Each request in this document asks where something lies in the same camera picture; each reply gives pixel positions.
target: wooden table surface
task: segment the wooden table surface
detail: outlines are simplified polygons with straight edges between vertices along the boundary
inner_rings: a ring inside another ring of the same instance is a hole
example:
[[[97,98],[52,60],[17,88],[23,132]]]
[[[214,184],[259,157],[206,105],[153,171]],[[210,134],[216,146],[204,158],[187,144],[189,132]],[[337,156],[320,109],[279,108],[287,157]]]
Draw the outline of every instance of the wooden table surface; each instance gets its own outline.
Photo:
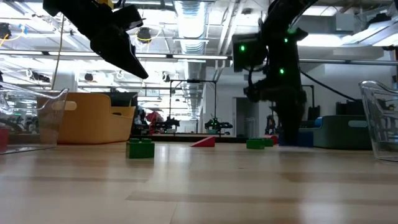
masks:
[[[398,164],[371,151],[156,143],[0,156],[0,223],[398,223]]]

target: ductwork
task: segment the ductwork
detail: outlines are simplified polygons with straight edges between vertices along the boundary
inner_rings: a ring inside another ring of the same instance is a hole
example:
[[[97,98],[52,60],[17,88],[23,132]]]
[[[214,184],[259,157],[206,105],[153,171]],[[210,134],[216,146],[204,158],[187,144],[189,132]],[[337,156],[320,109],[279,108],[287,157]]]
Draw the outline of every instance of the ductwork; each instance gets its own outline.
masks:
[[[206,11],[205,2],[199,1],[175,1],[175,10],[178,14],[178,34],[181,38],[202,39],[206,31]],[[181,49],[183,54],[204,54],[205,43],[200,40],[183,40]],[[181,79],[206,78],[206,63],[184,62],[184,74],[180,74]],[[184,95],[190,103],[192,117],[197,118],[200,114],[201,95],[204,83],[191,85],[185,84],[183,87]]]

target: transparent plastic container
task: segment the transparent plastic container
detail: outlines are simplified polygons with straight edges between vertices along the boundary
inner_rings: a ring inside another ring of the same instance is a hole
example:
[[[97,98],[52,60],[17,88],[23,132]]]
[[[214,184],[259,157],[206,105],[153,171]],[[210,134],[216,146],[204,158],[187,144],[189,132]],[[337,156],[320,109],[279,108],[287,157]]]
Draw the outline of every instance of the transparent plastic container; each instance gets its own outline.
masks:
[[[398,91],[376,81],[359,84],[374,157],[398,162]]]
[[[68,90],[0,86],[0,154],[55,147]]]

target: red object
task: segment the red object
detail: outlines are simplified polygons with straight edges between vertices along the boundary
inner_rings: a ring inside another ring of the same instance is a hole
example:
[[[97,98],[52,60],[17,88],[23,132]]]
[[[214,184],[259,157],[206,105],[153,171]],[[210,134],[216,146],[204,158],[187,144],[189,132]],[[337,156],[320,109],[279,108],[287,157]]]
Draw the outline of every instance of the red object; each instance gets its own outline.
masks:
[[[7,151],[9,131],[6,128],[0,129],[0,152]]]
[[[275,144],[278,144],[278,136],[272,136],[272,135],[266,134],[266,135],[264,136],[264,138],[265,138],[265,139],[272,139],[272,141],[274,142],[274,145],[275,145]]]
[[[215,147],[215,146],[216,146],[216,137],[214,136],[207,137],[191,145],[191,147]]]

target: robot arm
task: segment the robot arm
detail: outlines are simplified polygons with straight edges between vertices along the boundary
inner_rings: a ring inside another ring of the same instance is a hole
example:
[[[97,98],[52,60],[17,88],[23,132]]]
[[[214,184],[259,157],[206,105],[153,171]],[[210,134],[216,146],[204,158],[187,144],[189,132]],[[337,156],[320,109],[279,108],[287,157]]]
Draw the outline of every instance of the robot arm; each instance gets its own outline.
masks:
[[[289,144],[297,142],[307,100],[301,85],[297,41],[308,35],[301,29],[292,32],[289,28],[316,1],[275,0],[267,19],[259,21],[258,33],[233,37],[234,71],[249,72],[249,86],[244,93],[253,102],[275,102],[275,112]],[[262,71],[266,78],[252,83],[254,71]]]
[[[95,0],[44,0],[43,8],[51,16],[62,12],[90,40],[91,49],[107,62],[139,78],[148,77],[126,33],[143,25],[135,6],[113,12],[107,4]]]

